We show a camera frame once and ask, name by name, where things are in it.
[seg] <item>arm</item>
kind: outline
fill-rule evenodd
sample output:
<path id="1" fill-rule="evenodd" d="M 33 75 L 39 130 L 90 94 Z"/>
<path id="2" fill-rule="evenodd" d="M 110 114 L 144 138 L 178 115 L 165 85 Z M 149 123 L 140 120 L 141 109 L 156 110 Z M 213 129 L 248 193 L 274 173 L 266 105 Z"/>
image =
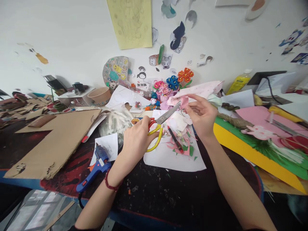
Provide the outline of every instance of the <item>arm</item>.
<path id="1" fill-rule="evenodd" d="M 197 101 L 189 103 L 186 111 L 209 154 L 219 187 L 242 228 L 244 230 L 253 228 L 266 231 L 276 230 L 262 202 L 234 166 L 214 135 L 213 126 L 217 109 L 200 96 L 188 95 L 188 97 Z"/>
<path id="2" fill-rule="evenodd" d="M 150 118 L 145 116 L 133 127 L 124 132 L 123 149 L 108 174 L 108 184 L 116 187 L 133 170 L 145 154 L 150 143 L 158 133 L 148 136 Z M 100 184 L 79 215 L 77 229 L 97 229 L 105 222 L 116 192 L 106 187 L 105 180 Z"/>

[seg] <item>yellow bottle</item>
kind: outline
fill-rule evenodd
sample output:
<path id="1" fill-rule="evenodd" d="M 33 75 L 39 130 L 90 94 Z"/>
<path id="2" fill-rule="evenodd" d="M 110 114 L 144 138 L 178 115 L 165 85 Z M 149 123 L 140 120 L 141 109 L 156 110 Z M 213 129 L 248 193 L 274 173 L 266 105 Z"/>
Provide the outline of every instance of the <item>yellow bottle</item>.
<path id="1" fill-rule="evenodd" d="M 251 79 L 249 75 L 251 71 L 250 69 L 246 69 L 243 74 L 236 77 L 226 95 L 240 91 Z"/>

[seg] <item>dark table surface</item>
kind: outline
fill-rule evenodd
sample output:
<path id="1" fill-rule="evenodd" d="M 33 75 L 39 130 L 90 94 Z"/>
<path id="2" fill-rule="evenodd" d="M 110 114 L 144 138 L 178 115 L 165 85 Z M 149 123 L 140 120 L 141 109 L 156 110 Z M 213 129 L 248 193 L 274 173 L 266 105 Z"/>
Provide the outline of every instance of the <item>dark table surface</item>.
<path id="1" fill-rule="evenodd" d="M 25 124 L 22 120 L 1 130 L 0 169 L 11 168 L 48 134 L 14 133 Z M 48 191 L 78 197 L 76 186 L 90 173 L 88 167 L 97 137 L 99 134 L 96 129 L 86 143 L 79 145 L 54 178 L 41 180 L 41 186 Z M 129 211 L 179 227 L 238 227 L 236 217 L 218 186 L 206 149 L 200 141 L 197 143 L 207 169 L 198 172 L 166 171 L 146 165 L 141 160 L 124 179 L 113 210 Z M 225 147 L 224 150 L 261 198 L 261 181 L 255 169 L 240 155 Z M 104 174 L 100 173 L 83 193 L 83 198 L 89 199 L 103 179 Z"/>

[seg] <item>black cable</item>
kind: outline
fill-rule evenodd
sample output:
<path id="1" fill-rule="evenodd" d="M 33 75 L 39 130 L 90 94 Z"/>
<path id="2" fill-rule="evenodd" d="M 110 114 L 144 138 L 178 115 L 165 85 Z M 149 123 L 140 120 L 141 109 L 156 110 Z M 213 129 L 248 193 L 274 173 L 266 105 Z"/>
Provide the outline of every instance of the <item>black cable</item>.
<path id="1" fill-rule="evenodd" d="M 81 202 L 81 197 L 82 197 L 82 194 L 83 194 L 83 192 L 81 192 L 81 193 L 79 193 L 79 195 L 78 195 L 78 201 L 79 201 L 79 205 L 80 205 L 80 208 L 84 208 L 84 206 L 82 205 L 82 202 Z"/>
<path id="2" fill-rule="evenodd" d="M 21 205 L 23 203 L 24 198 L 20 201 L 20 203 L 18 204 L 17 209 L 15 210 L 14 214 L 12 215 L 12 217 L 10 218 L 9 222 L 7 223 L 6 227 L 4 228 L 3 231 L 7 231 L 7 229 L 9 228 L 9 226 L 11 225 L 11 223 L 13 222 L 13 220 L 15 219 L 17 213 L 19 212 L 19 209 L 21 208 Z"/>
<path id="3" fill-rule="evenodd" d="M 282 103 L 280 103 L 280 102 L 274 97 L 274 95 L 273 95 L 272 87 L 270 86 L 270 80 L 269 80 L 269 78 L 268 78 L 268 77 L 264 77 L 264 78 L 267 79 L 267 81 L 268 81 L 268 83 L 269 83 L 269 90 L 270 90 L 270 94 L 271 94 L 272 98 L 273 98 L 277 103 L 279 103 L 279 104 L 282 105 Z"/>

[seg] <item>white wall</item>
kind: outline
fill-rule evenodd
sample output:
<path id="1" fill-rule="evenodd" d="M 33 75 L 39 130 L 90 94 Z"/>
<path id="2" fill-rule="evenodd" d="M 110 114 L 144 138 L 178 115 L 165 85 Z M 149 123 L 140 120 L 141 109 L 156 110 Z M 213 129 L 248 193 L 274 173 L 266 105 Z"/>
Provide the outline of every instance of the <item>white wall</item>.
<path id="1" fill-rule="evenodd" d="M 0 89 L 9 94 L 15 88 L 24 93 L 50 93 L 42 77 L 46 74 L 62 76 L 70 84 L 79 81 L 103 86 L 105 62 L 120 55 L 129 57 L 135 74 L 142 65 L 147 77 L 166 79 L 171 75 L 169 70 L 157 72 L 148 57 L 159 53 L 160 44 L 173 52 L 170 33 L 185 21 L 188 2 L 181 0 L 174 7 L 176 17 L 167 19 L 161 14 L 162 1 L 152 0 L 152 25 L 159 31 L 158 43 L 153 48 L 119 50 L 106 0 L 0 0 Z M 187 42 L 180 54 L 173 52 L 171 67 L 182 70 L 191 59 L 193 84 L 225 80 L 226 87 L 246 68 L 308 73 L 306 67 L 290 63 L 305 52 L 304 47 L 297 46 L 294 54 L 282 57 L 283 48 L 278 46 L 302 27 L 302 19 L 308 16 L 307 1 L 271 0 L 265 12 L 251 22 L 244 19 L 245 7 L 215 8 L 215 0 L 197 0 L 192 9 L 198 14 L 197 24 L 193 29 L 186 27 Z M 40 63 L 25 46 L 17 45 L 24 42 L 32 44 L 49 64 Z M 197 67 L 201 53 L 213 56 L 214 61 Z"/>

